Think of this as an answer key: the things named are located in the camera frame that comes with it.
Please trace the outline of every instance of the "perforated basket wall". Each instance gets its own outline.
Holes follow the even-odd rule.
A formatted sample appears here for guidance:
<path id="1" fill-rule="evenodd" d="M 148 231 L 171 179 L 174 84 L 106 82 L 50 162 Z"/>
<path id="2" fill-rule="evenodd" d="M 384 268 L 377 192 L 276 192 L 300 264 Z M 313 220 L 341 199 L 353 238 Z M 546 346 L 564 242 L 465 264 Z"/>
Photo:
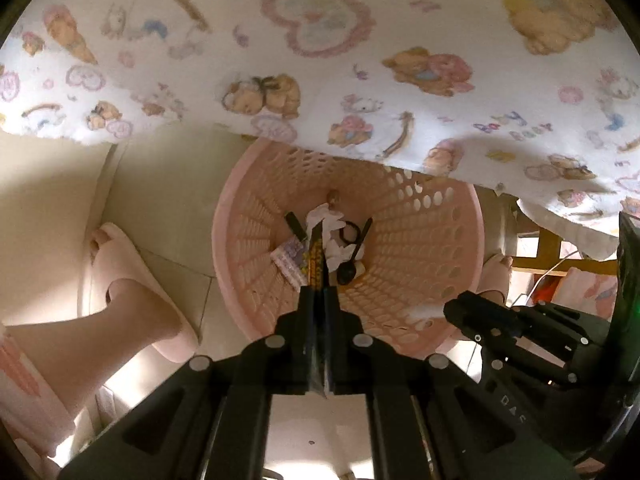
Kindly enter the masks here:
<path id="1" fill-rule="evenodd" d="M 367 272 L 339 288 L 340 306 L 403 354 L 423 358 L 455 328 L 443 319 L 408 322 L 421 305 L 475 290 L 484 231 L 473 186 L 361 160 L 256 140 L 233 169 L 212 229 L 214 265 L 226 308 L 251 339 L 269 335 L 298 294 L 270 259 L 291 236 L 284 215 L 306 213 L 337 189 L 338 209 L 363 225 Z"/>

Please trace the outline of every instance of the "white fabric with cartoon print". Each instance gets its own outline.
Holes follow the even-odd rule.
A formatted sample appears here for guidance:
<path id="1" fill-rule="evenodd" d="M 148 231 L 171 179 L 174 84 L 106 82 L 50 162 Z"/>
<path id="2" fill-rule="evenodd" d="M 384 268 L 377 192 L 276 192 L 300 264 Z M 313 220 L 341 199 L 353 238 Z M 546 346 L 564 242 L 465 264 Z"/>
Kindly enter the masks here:
<path id="1" fill-rule="evenodd" d="M 640 57 L 604 0 L 33 0 L 0 120 L 85 144 L 169 121 L 640 213 Z"/>

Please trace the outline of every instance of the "metal screw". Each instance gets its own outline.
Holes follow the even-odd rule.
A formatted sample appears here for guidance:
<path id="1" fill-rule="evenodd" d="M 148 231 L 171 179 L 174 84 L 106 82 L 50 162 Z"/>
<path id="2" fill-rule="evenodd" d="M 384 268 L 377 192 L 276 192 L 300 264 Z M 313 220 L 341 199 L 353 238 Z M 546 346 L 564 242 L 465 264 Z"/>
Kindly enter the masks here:
<path id="1" fill-rule="evenodd" d="M 211 364 L 211 359 L 204 355 L 196 355 L 196 357 L 192 357 L 189 360 L 189 368 L 194 372 L 203 372 L 207 368 L 209 368 Z"/>
<path id="2" fill-rule="evenodd" d="M 353 344 L 360 348 L 373 345 L 373 338 L 369 334 L 356 334 L 353 336 Z"/>
<path id="3" fill-rule="evenodd" d="M 449 366 L 449 358 L 443 354 L 433 354 L 429 357 L 429 364 L 438 370 L 444 370 Z"/>
<path id="4" fill-rule="evenodd" d="M 287 340 L 284 339 L 283 336 L 278 334 L 270 335 L 267 339 L 264 340 L 264 344 L 269 348 L 282 348 L 284 346 L 284 343 L 286 342 Z"/>

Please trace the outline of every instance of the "person's foot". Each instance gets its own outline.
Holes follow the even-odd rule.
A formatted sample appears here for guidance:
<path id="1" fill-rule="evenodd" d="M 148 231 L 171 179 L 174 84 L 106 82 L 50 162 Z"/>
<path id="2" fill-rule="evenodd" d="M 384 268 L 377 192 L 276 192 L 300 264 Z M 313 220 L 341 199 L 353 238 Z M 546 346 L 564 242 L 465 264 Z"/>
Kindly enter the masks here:
<path id="1" fill-rule="evenodd" d="M 110 240 L 111 237 L 102 229 L 92 233 L 90 240 L 92 265 L 95 263 L 100 247 Z M 100 272 L 100 269 L 94 266 L 93 272 Z M 174 308 L 155 292 L 135 280 L 129 278 L 115 280 L 110 284 L 105 300 L 108 307 L 117 304 L 117 307 L 122 305 L 130 310 L 136 320 L 152 330 L 158 339 L 169 339 L 180 332 L 180 317 Z"/>
<path id="2" fill-rule="evenodd" d="M 502 253 L 494 254 L 482 266 L 478 294 L 486 300 L 504 305 L 509 293 L 509 280 L 513 258 Z"/>

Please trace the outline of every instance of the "white cable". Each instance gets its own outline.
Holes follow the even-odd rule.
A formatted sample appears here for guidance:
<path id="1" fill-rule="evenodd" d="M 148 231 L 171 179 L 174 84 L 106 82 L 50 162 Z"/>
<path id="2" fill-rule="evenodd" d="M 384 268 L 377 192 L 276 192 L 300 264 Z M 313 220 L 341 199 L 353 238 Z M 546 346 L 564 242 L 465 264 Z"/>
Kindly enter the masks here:
<path id="1" fill-rule="evenodd" d="M 540 284 L 540 282 L 542 281 L 542 279 L 547 276 L 552 270 L 554 270 L 558 265 L 560 265 L 562 262 L 564 262 L 569 256 L 573 256 L 575 253 L 579 253 L 579 250 L 575 250 L 573 253 L 569 253 L 567 254 L 567 256 L 565 256 L 562 260 L 560 260 L 558 263 L 556 263 L 553 267 L 551 267 L 547 272 L 545 272 L 542 276 L 540 276 L 538 278 L 538 280 L 536 281 L 536 283 L 534 284 L 533 288 L 531 289 L 531 292 L 529 293 L 529 295 L 527 296 L 527 299 L 525 300 L 524 304 L 526 305 L 527 303 L 529 303 L 529 300 L 531 299 L 533 293 L 536 290 L 536 287 Z"/>

